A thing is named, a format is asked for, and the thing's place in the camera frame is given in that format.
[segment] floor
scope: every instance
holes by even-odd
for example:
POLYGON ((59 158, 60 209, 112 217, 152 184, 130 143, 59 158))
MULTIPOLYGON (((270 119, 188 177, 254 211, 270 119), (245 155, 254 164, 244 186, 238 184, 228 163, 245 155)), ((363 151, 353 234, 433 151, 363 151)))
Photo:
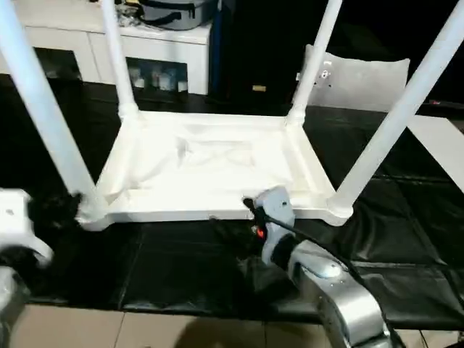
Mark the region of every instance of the floor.
MULTIPOLYGON (((422 348, 419 331, 399 331, 409 348, 422 348)), ((457 332, 423 331, 429 348, 457 341, 457 332)), ((329 348, 321 326, 182 315, 148 315, 28 306, 11 348, 329 348)))

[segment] bag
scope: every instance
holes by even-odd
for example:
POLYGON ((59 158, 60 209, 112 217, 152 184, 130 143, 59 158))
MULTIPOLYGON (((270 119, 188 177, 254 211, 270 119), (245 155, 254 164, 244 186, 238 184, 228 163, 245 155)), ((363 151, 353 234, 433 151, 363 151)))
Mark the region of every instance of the bag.
POLYGON ((218 0, 138 0, 140 19, 147 25, 171 30, 195 28, 214 16, 218 0))

